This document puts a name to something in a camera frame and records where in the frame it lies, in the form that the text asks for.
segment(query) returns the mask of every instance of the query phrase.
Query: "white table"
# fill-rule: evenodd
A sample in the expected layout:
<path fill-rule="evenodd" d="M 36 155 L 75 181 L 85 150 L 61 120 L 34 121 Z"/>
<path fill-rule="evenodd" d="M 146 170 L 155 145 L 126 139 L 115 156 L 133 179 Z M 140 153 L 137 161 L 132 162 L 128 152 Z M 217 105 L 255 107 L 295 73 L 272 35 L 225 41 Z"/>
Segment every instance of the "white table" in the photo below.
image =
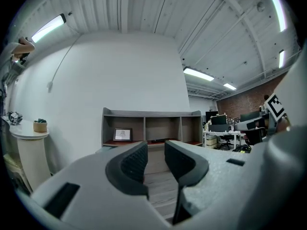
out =
<path fill-rule="evenodd" d="M 17 138 L 18 152 L 23 166 L 25 176 L 34 191 L 47 180 L 50 175 L 46 160 L 44 138 L 49 135 L 47 132 L 33 131 L 33 122 L 22 120 L 18 125 L 12 125 L 8 117 L 2 119 L 10 126 L 10 133 Z"/>
<path fill-rule="evenodd" d="M 239 143 L 241 145 L 241 138 L 245 135 L 240 131 L 228 131 L 228 132 L 213 132 L 213 131 L 204 131 L 204 147 L 207 146 L 207 135 L 213 136 L 234 136 L 234 148 L 236 148 L 236 136 L 239 136 Z"/>

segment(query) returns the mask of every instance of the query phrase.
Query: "small brown basket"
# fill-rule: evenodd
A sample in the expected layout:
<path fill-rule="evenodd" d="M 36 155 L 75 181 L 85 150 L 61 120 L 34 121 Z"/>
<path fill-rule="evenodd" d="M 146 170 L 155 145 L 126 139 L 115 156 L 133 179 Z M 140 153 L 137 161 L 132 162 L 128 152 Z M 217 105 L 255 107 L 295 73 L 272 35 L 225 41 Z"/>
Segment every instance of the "small brown basket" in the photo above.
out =
<path fill-rule="evenodd" d="M 35 132 L 47 132 L 47 123 L 33 122 L 33 130 Z"/>

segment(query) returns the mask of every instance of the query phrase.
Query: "white corrugated ceiling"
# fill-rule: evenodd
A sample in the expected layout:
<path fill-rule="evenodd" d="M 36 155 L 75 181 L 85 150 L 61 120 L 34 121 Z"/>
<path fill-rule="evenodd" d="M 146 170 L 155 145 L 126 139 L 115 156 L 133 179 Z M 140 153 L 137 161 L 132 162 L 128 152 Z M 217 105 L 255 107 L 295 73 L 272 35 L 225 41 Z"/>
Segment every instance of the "white corrugated ceiling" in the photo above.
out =
<path fill-rule="evenodd" d="M 264 11 L 257 10 L 263 3 Z M 78 33 L 139 30 L 173 37 L 183 67 L 215 77 L 212 82 L 186 76 L 190 96 L 221 98 L 280 74 L 279 52 L 298 51 L 291 23 L 282 33 L 271 0 L 28 0 L 12 22 L 8 41 L 31 37 L 63 13 L 67 19 L 36 45 L 33 60 L 48 47 Z M 295 60 L 290 58 L 282 71 Z"/>

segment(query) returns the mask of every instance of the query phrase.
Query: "fluorescent light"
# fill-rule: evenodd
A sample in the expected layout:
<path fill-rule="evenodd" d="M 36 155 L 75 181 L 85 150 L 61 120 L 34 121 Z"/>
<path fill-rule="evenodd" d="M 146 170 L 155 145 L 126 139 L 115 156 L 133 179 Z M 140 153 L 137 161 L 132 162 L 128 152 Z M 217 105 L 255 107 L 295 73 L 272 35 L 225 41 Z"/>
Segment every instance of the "fluorescent light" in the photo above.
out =
<path fill-rule="evenodd" d="M 230 85 L 229 83 L 225 83 L 224 86 L 231 89 L 231 90 L 236 90 L 236 88 L 234 86 Z"/>
<path fill-rule="evenodd" d="M 274 3 L 274 6 L 277 12 L 280 31 L 282 32 L 284 29 L 286 29 L 286 21 L 284 19 L 282 4 L 280 3 L 280 0 L 272 0 L 272 1 Z"/>
<path fill-rule="evenodd" d="M 208 81 L 212 81 L 214 78 L 213 77 L 211 77 L 211 76 L 208 76 L 208 75 L 206 75 L 206 74 L 204 74 L 204 73 L 202 73 L 202 72 L 200 72 L 200 71 L 196 71 L 196 70 L 193 70 L 193 69 L 191 69 L 191 68 L 185 68 L 184 70 L 183 70 L 183 72 L 185 73 L 185 74 L 189 74 L 189 75 L 192 75 L 192 76 L 195 76 L 195 77 L 199 77 L 199 78 L 202 78 L 202 79 L 206 79 L 206 80 L 208 80 Z"/>
<path fill-rule="evenodd" d="M 33 42 L 38 42 L 43 36 L 56 29 L 58 26 L 63 25 L 66 22 L 64 14 L 60 14 L 53 20 L 49 21 L 46 25 L 40 28 L 33 36 Z"/>
<path fill-rule="evenodd" d="M 284 63 L 284 50 L 279 52 L 279 68 L 283 67 Z"/>

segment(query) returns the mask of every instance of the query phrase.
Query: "black picture frame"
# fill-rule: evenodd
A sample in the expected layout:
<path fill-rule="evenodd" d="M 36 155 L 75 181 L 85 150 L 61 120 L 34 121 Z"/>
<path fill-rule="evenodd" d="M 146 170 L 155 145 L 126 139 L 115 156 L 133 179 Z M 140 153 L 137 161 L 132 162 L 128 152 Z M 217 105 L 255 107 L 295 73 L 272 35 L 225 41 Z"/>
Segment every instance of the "black picture frame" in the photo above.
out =
<path fill-rule="evenodd" d="M 127 139 L 115 139 L 115 134 L 117 130 L 129 130 L 130 131 L 130 135 Z M 114 134 L 113 134 L 113 141 L 132 141 L 132 128 L 115 128 L 114 129 Z"/>

